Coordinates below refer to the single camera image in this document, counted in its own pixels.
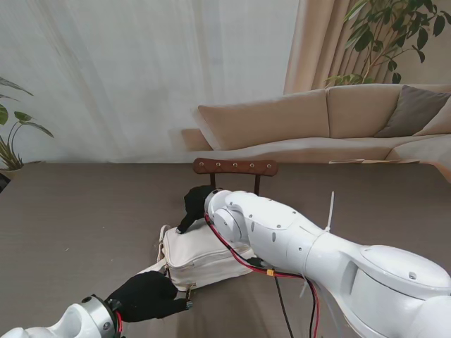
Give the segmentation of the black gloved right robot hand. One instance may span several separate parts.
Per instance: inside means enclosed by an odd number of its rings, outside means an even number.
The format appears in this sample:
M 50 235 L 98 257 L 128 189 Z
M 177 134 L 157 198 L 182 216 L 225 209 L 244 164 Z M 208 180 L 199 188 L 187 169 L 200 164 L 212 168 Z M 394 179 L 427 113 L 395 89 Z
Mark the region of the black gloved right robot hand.
M 177 233 L 186 233 L 195 221 L 204 217 L 205 201 L 210 194 L 215 194 L 216 192 L 218 192 L 218 189 L 211 185 L 191 188 L 184 197 L 186 215 L 180 221 L 179 226 L 177 226 Z

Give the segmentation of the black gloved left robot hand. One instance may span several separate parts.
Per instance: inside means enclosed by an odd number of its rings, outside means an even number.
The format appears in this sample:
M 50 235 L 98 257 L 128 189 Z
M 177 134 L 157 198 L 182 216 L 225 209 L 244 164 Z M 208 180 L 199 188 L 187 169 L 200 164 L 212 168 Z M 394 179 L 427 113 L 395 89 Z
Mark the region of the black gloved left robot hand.
M 157 271 L 136 274 L 108 296 L 105 302 L 121 315 L 122 321 L 138 323 L 162 319 L 186 311 L 192 302 L 178 298 L 178 289 Z

